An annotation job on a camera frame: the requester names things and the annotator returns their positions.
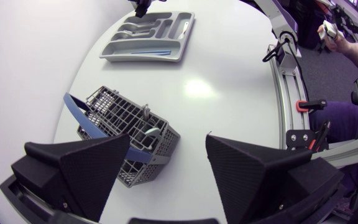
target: hand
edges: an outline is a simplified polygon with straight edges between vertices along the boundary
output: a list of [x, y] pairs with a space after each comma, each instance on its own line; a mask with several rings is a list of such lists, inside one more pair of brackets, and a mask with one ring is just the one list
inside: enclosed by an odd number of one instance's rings
[[[321, 25], [318, 28], [317, 32], [320, 33], [321, 31], [323, 31], [323, 29], [324, 29], [323, 25]], [[330, 51], [339, 52], [339, 53], [344, 54], [349, 50], [349, 48], [350, 48], [349, 42], [346, 39], [344, 39], [341, 35], [338, 34], [336, 36], [336, 39], [334, 40], [334, 42], [329, 41], [329, 38], [330, 37], [328, 37], [328, 35], [326, 35], [326, 37], [324, 39], [326, 41], [326, 46], [328, 47], [328, 49]]]

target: white object in hand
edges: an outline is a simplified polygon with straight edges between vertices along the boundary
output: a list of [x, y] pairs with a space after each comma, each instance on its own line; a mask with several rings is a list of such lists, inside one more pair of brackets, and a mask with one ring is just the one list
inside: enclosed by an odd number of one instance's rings
[[183, 26], [183, 30], [178, 37], [178, 40], [183, 39], [185, 37], [185, 32], [186, 32], [188, 26], [189, 26], [189, 22], [185, 22], [185, 25]]
[[334, 38], [339, 35], [344, 38], [344, 35], [341, 31], [339, 31], [335, 25], [331, 24], [328, 21], [323, 22], [323, 30], [319, 33], [320, 39], [323, 40], [326, 35], [328, 35], [328, 40], [331, 43], [335, 43]]

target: blue handle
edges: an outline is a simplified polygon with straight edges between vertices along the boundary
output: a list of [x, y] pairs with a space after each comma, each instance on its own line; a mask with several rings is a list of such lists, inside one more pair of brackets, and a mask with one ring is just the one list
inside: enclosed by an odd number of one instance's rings
[[145, 50], [140, 52], [131, 52], [131, 54], [154, 54], [154, 53], [171, 53], [171, 50]]
[[[86, 133], [88, 133], [89, 136], [91, 136], [93, 139], [108, 137], [106, 133], [102, 132], [102, 130], [100, 130], [96, 125], [94, 125], [94, 123], [92, 123], [80, 110], [81, 108], [85, 111], [89, 111], [89, 108], [84, 102], [75, 98], [74, 96], [71, 96], [68, 93], [65, 94], [63, 99], [68, 110], [78, 121], [80, 126], [86, 131]], [[152, 157], [153, 155], [148, 152], [135, 149], [134, 147], [129, 147], [125, 159], [148, 164], [151, 161]]]

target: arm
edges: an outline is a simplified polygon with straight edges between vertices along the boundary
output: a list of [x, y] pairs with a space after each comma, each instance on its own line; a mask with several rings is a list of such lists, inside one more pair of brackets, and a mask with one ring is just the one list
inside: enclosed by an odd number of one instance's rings
[[330, 42], [326, 37], [326, 45], [329, 50], [344, 54], [358, 68], [358, 43], [350, 43], [341, 36], [338, 36], [335, 43]]

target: white table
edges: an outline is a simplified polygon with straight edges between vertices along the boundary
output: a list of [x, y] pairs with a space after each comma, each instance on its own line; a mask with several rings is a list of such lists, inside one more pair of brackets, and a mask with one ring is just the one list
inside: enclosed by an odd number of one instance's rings
[[[127, 223], [137, 217], [217, 218], [226, 223], [205, 137], [212, 131], [224, 138], [278, 148], [275, 87], [269, 63], [262, 62], [268, 44], [277, 41], [269, 20], [238, 0], [155, 1], [149, 8], [149, 12], [163, 11], [195, 13], [181, 62], [100, 59], [121, 19], [89, 51], [70, 89], [70, 94], [85, 101], [106, 85], [139, 105], [148, 103], [152, 112], [181, 134], [171, 161], [154, 181], [131, 189], [116, 181], [100, 222]], [[64, 107], [55, 142], [80, 140], [77, 127]]]

